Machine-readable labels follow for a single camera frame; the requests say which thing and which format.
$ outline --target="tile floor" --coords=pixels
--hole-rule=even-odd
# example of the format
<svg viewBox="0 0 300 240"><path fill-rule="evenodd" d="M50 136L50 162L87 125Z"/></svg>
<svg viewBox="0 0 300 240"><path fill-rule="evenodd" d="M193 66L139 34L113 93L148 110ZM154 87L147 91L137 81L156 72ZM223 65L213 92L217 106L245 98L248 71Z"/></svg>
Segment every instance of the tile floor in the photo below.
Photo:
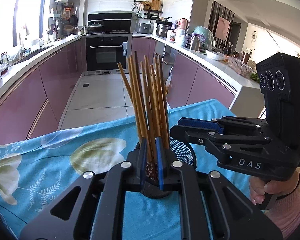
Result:
<svg viewBox="0 0 300 240"><path fill-rule="evenodd" d="M134 115L120 74L83 76L69 104L61 129L108 122Z"/></svg>

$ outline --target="green vegetable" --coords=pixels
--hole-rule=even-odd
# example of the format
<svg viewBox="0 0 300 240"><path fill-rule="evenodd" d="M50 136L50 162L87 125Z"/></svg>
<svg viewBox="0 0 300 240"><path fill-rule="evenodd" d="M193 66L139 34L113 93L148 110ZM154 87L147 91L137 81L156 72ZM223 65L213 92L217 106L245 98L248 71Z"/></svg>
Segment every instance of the green vegetable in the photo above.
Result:
<svg viewBox="0 0 300 240"><path fill-rule="evenodd" d="M255 81L255 82L257 82L258 84L260 84L260 79L259 79L259 76L258 76L257 73L252 73L251 76L250 76L250 78L251 78L253 81Z"/></svg>

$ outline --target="pink painting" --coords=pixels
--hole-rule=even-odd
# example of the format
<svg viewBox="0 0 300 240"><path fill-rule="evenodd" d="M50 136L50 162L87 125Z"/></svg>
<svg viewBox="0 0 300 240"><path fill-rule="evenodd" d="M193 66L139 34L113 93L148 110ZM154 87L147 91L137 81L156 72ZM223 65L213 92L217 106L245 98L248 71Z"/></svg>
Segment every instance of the pink painting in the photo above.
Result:
<svg viewBox="0 0 300 240"><path fill-rule="evenodd" d="M219 17L216 34L214 36L225 41L228 36L229 27L230 22L222 17Z"/></svg>

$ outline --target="bundle of chopsticks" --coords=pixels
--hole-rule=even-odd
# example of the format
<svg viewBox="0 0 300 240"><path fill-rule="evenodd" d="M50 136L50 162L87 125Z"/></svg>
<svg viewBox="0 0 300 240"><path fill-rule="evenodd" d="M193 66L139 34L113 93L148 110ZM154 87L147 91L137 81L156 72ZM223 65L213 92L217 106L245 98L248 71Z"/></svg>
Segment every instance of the bundle of chopsticks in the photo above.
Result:
<svg viewBox="0 0 300 240"><path fill-rule="evenodd" d="M130 73L130 83L124 73L121 63L118 63L123 82L133 104L136 117L139 143L147 139L147 162L155 163L157 152L155 138L161 137L163 147L169 149L169 123L167 101L163 81L161 56L154 57L154 66L149 64L147 56L138 63L137 52L127 59Z"/></svg>

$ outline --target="camera lens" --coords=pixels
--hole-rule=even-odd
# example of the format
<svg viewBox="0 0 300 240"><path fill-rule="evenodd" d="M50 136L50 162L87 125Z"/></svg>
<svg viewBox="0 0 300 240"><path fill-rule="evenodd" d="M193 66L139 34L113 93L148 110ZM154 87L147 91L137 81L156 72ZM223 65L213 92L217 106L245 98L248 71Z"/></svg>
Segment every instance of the camera lens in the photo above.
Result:
<svg viewBox="0 0 300 240"><path fill-rule="evenodd" d="M266 81L265 81L265 78L263 77L263 75L262 74L260 74L260 84L261 84L261 86L264 88L265 87L265 85L266 85Z"/></svg>
<svg viewBox="0 0 300 240"><path fill-rule="evenodd" d="M283 90L284 89L284 77L280 70L278 70L277 73L275 74L275 79L277 81L278 88L280 90Z"/></svg>
<svg viewBox="0 0 300 240"><path fill-rule="evenodd" d="M267 79L267 86L272 91L274 89L274 84L273 84L274 80L270 71L266 73L266 79Z"/></svg>

